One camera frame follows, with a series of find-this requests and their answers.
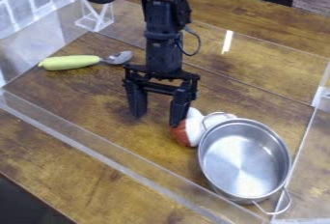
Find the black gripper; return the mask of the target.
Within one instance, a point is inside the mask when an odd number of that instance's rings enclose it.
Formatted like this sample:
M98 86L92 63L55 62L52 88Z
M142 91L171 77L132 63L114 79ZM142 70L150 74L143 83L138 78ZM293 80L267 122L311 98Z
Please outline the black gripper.
M169 124L177 127L187 116L191 100L198 98L201 76L185 70L170 73L150 71L143 65L124 65L124 69L131 115L139 118L146 114L147 92L173 96Z

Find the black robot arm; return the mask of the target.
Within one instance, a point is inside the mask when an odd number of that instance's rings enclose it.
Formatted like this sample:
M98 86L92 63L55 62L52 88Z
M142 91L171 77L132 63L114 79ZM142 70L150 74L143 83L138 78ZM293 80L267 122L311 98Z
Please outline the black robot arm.
M191 31L191 9L187 0L140 0L146 22L146 65L126 65L124 86L134 117L147 112L147 93L173 96L169 125L186 119L191 101L198 96L201 76L182 69L183 33Z

